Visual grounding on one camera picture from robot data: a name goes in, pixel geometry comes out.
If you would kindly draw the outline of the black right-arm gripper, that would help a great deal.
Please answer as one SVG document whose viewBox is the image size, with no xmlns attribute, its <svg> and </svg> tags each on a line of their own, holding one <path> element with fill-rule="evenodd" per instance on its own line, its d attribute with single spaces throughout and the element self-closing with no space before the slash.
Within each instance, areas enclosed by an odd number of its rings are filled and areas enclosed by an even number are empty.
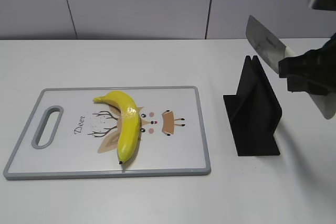
<svg viewBox="0 0 336 224">
<path fill-rule="evenodd" d="M 319 49 L 278 62 L 287 90 L 313 95 L 335 93 L 335 34 Z"/>
</svg>

